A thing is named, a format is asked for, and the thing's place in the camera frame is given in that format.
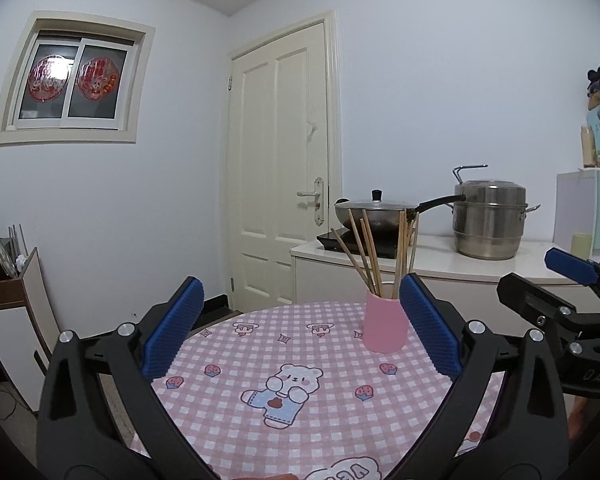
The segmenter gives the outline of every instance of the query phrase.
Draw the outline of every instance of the window sill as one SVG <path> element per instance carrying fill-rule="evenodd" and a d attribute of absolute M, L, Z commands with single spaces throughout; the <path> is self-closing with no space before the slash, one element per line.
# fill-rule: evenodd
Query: window sill
<path fill-rule="evenodd" d="M 39 142 L 136 142 L 135 130 L 93 130 L 89 128 L 36 128 L 0 131 L 0 146 Z"/>

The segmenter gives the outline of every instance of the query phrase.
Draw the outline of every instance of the window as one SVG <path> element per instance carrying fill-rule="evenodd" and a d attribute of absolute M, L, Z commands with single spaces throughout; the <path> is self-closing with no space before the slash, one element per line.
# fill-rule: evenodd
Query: window
<path fill-rule="evenodd" d="M 33 16 L 17 48 L 0 99 L 0 144 L 134 142 L 154 29 L 60 14 Z"/>

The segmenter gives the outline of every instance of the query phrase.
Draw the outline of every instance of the table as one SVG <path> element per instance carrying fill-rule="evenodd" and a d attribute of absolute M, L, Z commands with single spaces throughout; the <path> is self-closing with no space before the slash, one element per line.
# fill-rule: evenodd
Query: table
<path fill-rule="evenodd" d="M 451 386 L 416 333 L 396 354 L 362 343 L 364 304 L 280 306 L 185 341 L 155 393 L 223 479 L 291 472 L 381 480 Z M 477 446 L 500 389 L 494 374 L 459 452 Z M 145 453 L 136 435 L 132 448 Z"/>

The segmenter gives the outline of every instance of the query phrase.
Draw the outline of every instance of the door handle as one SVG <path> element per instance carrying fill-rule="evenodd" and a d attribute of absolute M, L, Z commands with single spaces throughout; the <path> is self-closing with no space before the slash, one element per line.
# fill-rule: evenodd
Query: door handle
<path fill-rule="evenodd" d="M 42 359 L 40 358 L 40 354 L 38 353 L 37 350 L 34 350 L 34 352 L 33 352 L 33 359 L 36 361 L 36 364 L 38 365 L 38 368 L 40 368 L 40 371 L 42 372 L 42 374 L 46 377 L 46 366 L 42 362 Z"/>
<path fill-rule="evenodd" d="M 298 191 L 296 195 L 298 196 L 310 196 L 315 198 L 314 203 L 314 220 L 317 226 L 321 226 L 324 224 L 324 199 L 321 200 L 320 197 L 324 194 L 324 180 L 319 176 L 315 179 L 314 182 L 314 191 Z"/>

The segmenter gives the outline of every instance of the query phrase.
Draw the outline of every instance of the black cable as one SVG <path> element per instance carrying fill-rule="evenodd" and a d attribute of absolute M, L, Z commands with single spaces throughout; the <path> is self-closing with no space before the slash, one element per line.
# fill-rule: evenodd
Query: black cable
<path fill-rule="evenodd" d="M 20 405 L 23 408 L 27 409 L 26 406 L 24 406 L 21 402 L 19 402 L 18 399 L 16 399 L 16 397 L 9 390 L 3 390 L 3 389 L 0 388 L 0 393 L 7 394 L 8 396 L 11 397 L 11 399 L 13 399 L 13 409 L 5 417 L 0 417 L 0 421 L 1 422 L 4 422 L 11 415 L 13 415 L 13 413 L 15 413 L 16 408 L 18 407 L 18 405 Z"/>

